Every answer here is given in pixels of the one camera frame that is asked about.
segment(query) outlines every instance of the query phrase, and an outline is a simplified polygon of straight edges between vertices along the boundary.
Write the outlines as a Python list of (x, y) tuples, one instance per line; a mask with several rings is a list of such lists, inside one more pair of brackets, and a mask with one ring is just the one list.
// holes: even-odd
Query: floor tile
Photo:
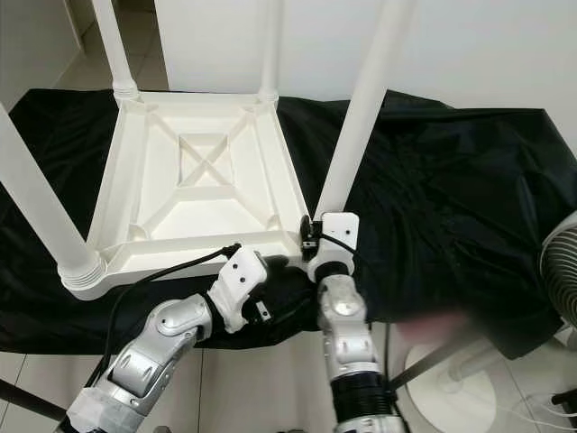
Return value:
[(533, 415), (530, 408), (519, 392), (505, 361), (495, 363), (487, 369), (487, 373), (495, 387), (499, 405), (490, 433), (538, 433), (539, 428), (531, 422)]
[(172, 433), (198, 432), (201, 368), (201, 349), (180, 359), (169, 386), (141, 424), (139, 433), (152, 433), (157, 426), (168, 426)]
[(51, 433), (57, 426), (57, 421), (10, 404), (0, 433)]
[[(507, 364), (536, 420), (565, 428), (571, 426), (566, 418), (550, 413), (544, 406), (563, 412), (561, 407), (551, 404), (549, 394), (577, 388), (577, 353), (567, 351), (553, 340)], [(550, 426), (539, 426), (539, 429), (542, 433), (559, 431)]]
[(82, 35), (82, 43), (84, 44), (84, 52), (87, 55), (105, 52), (105, 46), (102, 43), (100, 29), (96, 22), (94, 22)]
[(143, 56), (151, 46), (154, 15), (141, 12), (121, 12), (116, 17), (123, 44), (128, 54)]
[(293, 340), (251, 350), (206, 350), (199, 431), (299, 428)]
[(169, 82), (162, 57), (146, 57), (136, 78), (141, 90), (168, 90)]
[[(16, 383), (18, 374), (22, 368), (25, 355), (22, 354), (8, 354), (0, 352), (0, 379), (9, 383)], [(8, 403), (0, 400), (0, 428), (5, 417)]]
[(24, 362), (24, 357), (25, 355), (22, 354), (0, 352), (0, 379), (15, 383)]
[(305, 332), (291, 340), (297, 395), (296, 427), (308, 433), (333, 431), (336, 417), (328, 382), (320, 332)]
[[(98, 356), (27, 355), (16, 385), (67, 408), (76, 399), (98, 359)], [(56, 425), (56, 421), (10, 404), (0, 433), (50, 432)]]
[[(138, 74), (143, 61), (143, 56), (128, 56), (128, 64), (133, 77)], [(86, 57), (79, 57), (64, 73), (55, 88), (74, 90), (112, 88), (112, 74), (105, 54), (103, 52), (100, 55), (91, 53)]]
[(94, 370), (99, 356), (27, 355), (18, 387), (67, 408)]
[(120, 0), (123, 11), (154, 12), (154, 0)]

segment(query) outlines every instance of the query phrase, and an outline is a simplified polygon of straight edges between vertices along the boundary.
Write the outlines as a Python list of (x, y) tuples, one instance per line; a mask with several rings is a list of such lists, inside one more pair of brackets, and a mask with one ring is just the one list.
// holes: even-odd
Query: white wall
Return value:
[(82, 35), (96, 20), (92, 0), (69, 0), (69, 7), (74, 17), (78, 34)]
[(0, 0), (0, 101), (7, 110), (29, 88), (51, 88), (78, 52), (63, 0)]
[[(262, 0), (156, 0), (170, 88), (254, 92)], [(280, 93), (348, 97), (380, 0), (285, 0)], [(392, 88), (544, 107), (577, 149), (577, 1), (418, 0)]]

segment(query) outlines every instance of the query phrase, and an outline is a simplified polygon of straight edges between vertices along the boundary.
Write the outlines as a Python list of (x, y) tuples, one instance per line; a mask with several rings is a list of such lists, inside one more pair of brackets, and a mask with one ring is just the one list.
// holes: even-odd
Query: black cable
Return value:
[[(192, 296), (192, 295), (195, 295), (198, 293), (200, 293), (200, 290), (193, 291), (188, 296)], [(124, 339), (127, 336), (130, 336), (139, 325), (141, 327), (144, 325), (143, 322), (145, 322), (146, 318), (151, 314), (152, 309), (150, 311), (146, 311), (144, 314), (141, 314), (137, 320), (134, 320), (133, 324), (130, 327), (125, 329), (125, 331), (118, 338), (116, 338), (116, 344), (113, 347), (113, 353), (116, 353), (120, 349), (123, 348)], [(87, 383), (84, 385), (85, 388), (89, 388), (89, 387), (93, 386), (96, 383), (96, 381), (98, 380), (98, 378), (102, 375), (102, 373), (104, 373), (104, 371), (106, 370), (106, 369), (102, 368), (103, 360), (104, 360), (104, 358), (101, 357), (100, 360), (98, 361), (98, 364), (96, 365), (94, 371), (92, 372), (92, 374), (90, 374), (90, 377), (88, 378)]]
[(325, 235), (324, 233), (322, 233), (320, 235), (320, 237), (322, 239), (326, 239), (329, 242), (332, 242), (333, 244), (339, 245), (341, 248), (345, 249), (346, 251), (348, 251), (349, 253), (351, 253), (354, 257), (358, 258), (361, 262), (362, 265), (367, 268), (369, 270), (370, 273), (372, 273), (372, 276), (374, 277), (375, 281), (377, 283), (380, 282), (379, 279), (379, 274), (375, 272), (375, 270), (373, 269), (373, 267), (371, 266), (371, 264), (369, 263), (369, 261), (366, 259), (366, 257), (364, 257), (361, 253), (359, 253), (357, 250), (355, 250), (354, 248), (351, 248), (349, 245), (345, 244), (343, 241), (339, 241), (337, 238), (329, 236), (329, 235)]
[(390, 323), (385, 323), (385, 344), (384, 354), (382, 356), (383, 375), (385, 376), (385, 383), (389, 384), (389, 349), (390, 349)]
[(142, 278), (141, 280), (138, 280), (137, 282), (131, 284), (120, 295), (118, 295), (118, 298), (116, 299), (116, 302), (113, 305), (112, 312), (110, 313), (110, 318), (108, 320), (108, 329), (106, 331), (106, 341), (105, 341), (104, 354), (103, 354), (100, 362), (96, 366), (95, 371), (92, 372), (92, 374), (90, 375), (90, 378), (88, 379), (88, 382), (87, 382), (87, 386), (94, 384), (94, 382), (106, 371), (106, 369), (108, 368), (108, 365), (110, 364), (110, 358), (112, 356), (112, 352), (114, 349), (114, 345), (113, 345), (114, 328), (116, 326), (116, 318), (118, 316), (118, 310), (120, 308), (120, 305), (121, 305), (123, 299), (129, 293), (131, 293), (136, 288), (141, 287), (142, 285), (144, 285), (147, 282), (154, 281), (160, 277), (164, 277), (164, 276), (166, 276), (170, 273), (173, 273), (173, 272), (181, 271), (183, 269), (187, 269), (189, 267), (196, 266), (200, 263), (208, 262), (209, 260), (212, 260), (212, 259), (218, 257), (219, 255), (225, 255), (225, 256), (230, 258), (239, 248), (240, 248), (239, 244), (226, 246), (226, 247), (221, 248), (220, 250), (215, 251), (211, 254), (205, 255), (204, 257), (200, 257), (198, 259), (191, 260), (189, 262), (177, 264), (176, 266), (171, 266), (171, 267), (163, 269), (161, 271), (152, 273), (151, 275), (148, 275), (148, 276)]

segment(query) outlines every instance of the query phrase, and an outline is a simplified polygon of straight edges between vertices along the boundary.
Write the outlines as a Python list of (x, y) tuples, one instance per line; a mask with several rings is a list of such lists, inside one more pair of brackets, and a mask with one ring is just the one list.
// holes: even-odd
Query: fan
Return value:
[(554, 308), (577, 327), (577, 212), (545, 239), (539, 268)]

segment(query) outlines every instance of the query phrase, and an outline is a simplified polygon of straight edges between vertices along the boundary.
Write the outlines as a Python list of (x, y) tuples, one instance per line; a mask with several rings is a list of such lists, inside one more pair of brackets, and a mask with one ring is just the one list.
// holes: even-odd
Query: white bracket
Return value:
[(208, 291), (216, 309), (223, 316), (226, 332), (232, 334), (246, 323), (242, 309), (251, 291), (267, 279), (262, 259), (251, 248), (240, 248), (218, 273), (218, 280)]
[[(357, 247), (357, 234), (359, 232), (359, 217), (350, 212), (327, 212), (322, 215), (322, 233), (341, 241), (352, 249)], [(354, 272), (353, 255), (331, 241), (321, 238), (318, 243), (316, 256), (308, 263), (307, 274), (312, 282), (316, 281), (316, 269), (322, 264), (329, 262), (344, 263), (349, 274)]]

